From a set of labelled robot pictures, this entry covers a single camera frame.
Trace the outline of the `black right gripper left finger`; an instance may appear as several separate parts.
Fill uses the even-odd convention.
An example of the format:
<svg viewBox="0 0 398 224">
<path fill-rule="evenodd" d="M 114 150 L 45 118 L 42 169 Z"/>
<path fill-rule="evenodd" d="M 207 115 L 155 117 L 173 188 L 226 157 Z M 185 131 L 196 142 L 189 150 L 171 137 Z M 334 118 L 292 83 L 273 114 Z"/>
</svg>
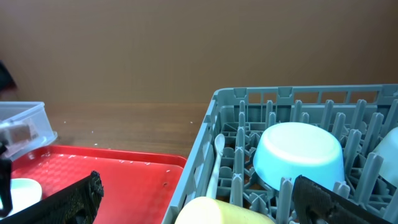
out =
<svg viewBox="0 0 398 224">
<path fill-rule="evenodd" d="M 100 174 L 91 174 L 9 217 L 1 224 L 92 224 L 104 188 Z"/>
</svg>

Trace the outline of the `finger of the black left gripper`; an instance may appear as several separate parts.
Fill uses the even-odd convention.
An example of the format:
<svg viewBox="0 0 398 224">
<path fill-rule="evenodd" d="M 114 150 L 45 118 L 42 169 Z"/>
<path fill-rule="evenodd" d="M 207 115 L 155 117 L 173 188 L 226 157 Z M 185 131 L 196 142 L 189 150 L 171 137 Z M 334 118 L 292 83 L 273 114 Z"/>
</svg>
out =
<svg viewBox="0 0 398 224">
<path fill-rule="evenodd" d="M 11 195 L 11 172 L 12 161 L 8 158 L 1 159 L 1 217 L 8 216 L 13 208 Z"/>
</svg>

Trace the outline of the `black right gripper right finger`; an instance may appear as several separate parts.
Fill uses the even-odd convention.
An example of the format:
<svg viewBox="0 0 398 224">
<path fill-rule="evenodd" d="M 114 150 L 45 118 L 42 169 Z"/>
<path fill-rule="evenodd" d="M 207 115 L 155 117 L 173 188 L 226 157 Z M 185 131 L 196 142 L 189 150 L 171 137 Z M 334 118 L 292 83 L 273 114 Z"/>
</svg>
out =
<svg viewBox="0 0 398 224">
<path fill-rule="evenodd" d="M 388 224 L 353 202 L 300 175 L 295 179 L 293 201 L 301 224 Z"/>
</svg>

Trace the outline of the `light blue plate with rice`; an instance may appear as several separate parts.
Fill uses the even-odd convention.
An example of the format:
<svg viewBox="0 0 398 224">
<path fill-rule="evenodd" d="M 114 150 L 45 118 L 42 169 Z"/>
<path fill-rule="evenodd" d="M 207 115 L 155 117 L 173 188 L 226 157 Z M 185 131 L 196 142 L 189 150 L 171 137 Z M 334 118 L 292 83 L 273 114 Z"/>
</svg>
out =
<svg viewBox="0 0 398 224">
<path fill-rule="evenodd" d="M 38 203 L 42 198 L 42 187 L 37 181 L 33 179 L 11 179 L 11 195 L 13 208 L 6 217 L 20 212 L 35 203 Z"/>
</svg>

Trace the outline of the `light blue bowl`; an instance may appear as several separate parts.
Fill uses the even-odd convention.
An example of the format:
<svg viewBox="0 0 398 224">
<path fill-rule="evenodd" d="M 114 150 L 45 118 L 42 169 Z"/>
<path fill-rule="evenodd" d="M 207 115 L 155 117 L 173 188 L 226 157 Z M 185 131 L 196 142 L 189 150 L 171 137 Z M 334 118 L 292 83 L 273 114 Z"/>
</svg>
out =
<svg viewBox="0 0 398 224">
<path fill-rule="evenodd" d="M 267 128 L 253 159 L 258 177 L 273 189 L 281 179 L 302 175 L 332 190 L 345 180 L 343 150 L 334 135 L 307 123 L 287 122 Z"/>
</svg>

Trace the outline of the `mint green bowl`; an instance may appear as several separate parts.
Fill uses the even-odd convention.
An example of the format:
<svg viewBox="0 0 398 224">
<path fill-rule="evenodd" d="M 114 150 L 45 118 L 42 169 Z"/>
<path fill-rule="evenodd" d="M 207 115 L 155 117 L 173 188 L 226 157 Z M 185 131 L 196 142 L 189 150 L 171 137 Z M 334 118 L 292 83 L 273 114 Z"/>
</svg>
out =
<svg viewBox="0 0 398 224">
<path fill-rule="evenodd" d="M 398 156 L 397 128 L 390 130 L 375 150 L 383 158 L 379 175 L 388 183 L 397 187 L 397 156 Z"/>
</svg>

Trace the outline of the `yellow cup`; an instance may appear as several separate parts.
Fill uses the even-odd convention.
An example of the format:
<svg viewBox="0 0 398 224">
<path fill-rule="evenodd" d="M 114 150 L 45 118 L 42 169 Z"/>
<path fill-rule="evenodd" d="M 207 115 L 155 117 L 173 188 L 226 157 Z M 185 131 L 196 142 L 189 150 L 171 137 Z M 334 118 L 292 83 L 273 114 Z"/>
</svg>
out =
<svg viewBox="0 0 398 224">
<path fill-rule="evenodd" d="M 175 224 L 274 224 L 269 217 L 209 197 L 197 197 L 186 204 Z"/>
</svg>

